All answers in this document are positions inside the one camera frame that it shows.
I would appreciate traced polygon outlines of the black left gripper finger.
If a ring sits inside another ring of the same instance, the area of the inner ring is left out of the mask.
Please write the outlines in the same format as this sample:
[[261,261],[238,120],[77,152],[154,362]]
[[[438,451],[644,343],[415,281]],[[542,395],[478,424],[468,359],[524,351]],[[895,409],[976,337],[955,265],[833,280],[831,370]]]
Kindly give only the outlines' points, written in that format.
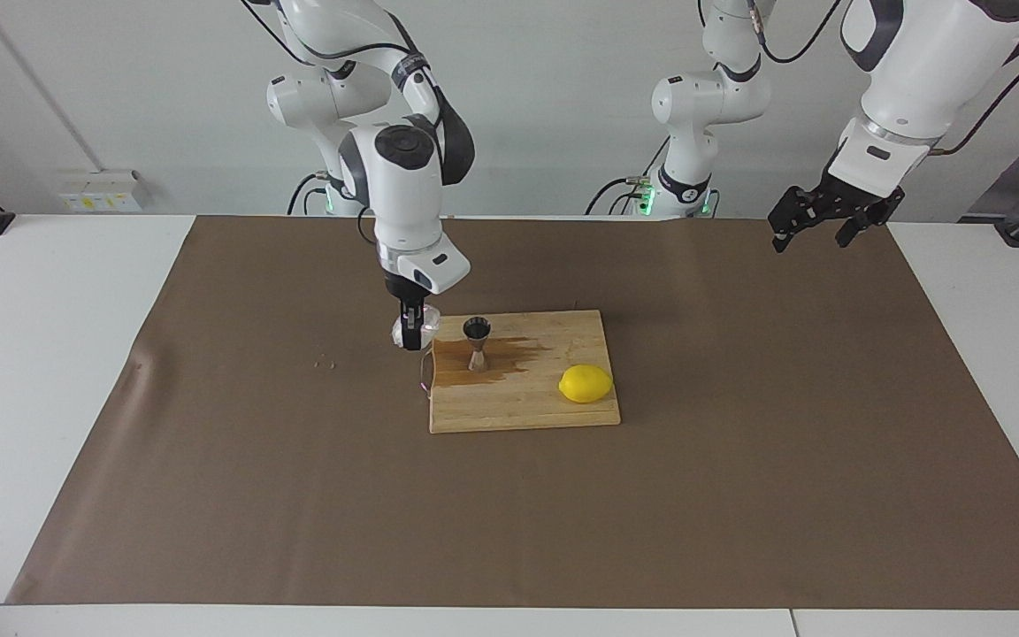
[[801,231],[821,225],[833,213],[833,196],[817,190],[789,187],[768,215],[773,249],[784,253]]
[[894,205],[870,205],[854,212],[846,218],[844,225],[834,235],[836,243],[845,249],[862,231],[884,225],[893,215],[894,207]]

